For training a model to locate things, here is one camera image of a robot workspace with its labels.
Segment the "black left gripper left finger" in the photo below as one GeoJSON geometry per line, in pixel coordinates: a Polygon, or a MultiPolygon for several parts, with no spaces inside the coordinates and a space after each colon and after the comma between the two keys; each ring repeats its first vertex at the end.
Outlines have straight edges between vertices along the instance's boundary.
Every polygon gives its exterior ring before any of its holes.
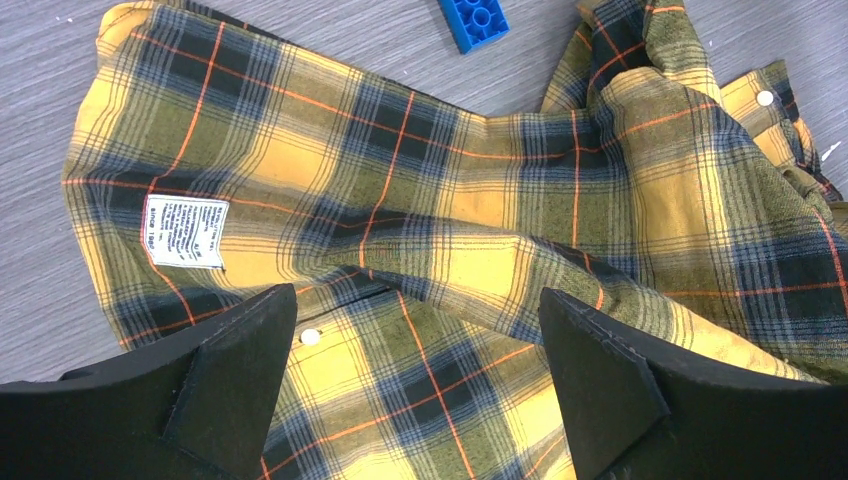
{"type": "Polygon", "coordinates": [[[55,381],[3,384],[2,477],[257,477],[296,316],[277,285],[55,381]]]}

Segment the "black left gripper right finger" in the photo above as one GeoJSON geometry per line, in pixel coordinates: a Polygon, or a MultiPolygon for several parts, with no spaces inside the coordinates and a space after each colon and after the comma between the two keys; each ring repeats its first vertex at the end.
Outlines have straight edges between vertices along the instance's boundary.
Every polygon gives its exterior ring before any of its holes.
{"type": "Polygon", "coordinates": [[[843,479],[847,389],[757,373],[545,289],[539,319],[580,479],[843,479]]]}

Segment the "yellow plaid flannel shirt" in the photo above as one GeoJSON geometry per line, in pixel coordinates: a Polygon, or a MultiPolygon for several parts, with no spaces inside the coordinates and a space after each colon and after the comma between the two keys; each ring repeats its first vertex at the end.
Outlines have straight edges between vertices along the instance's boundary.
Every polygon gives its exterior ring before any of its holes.
{"type": "Polygon", "coordinates": [[[111,8],[61,186],[133,350],[289,284],[250,479],[571,479],[544,289],[684,349],[847,379],[847,208],[786,64],[725,85],[680,1],[583,1],[486,117],[192,1],[111,8]]]}

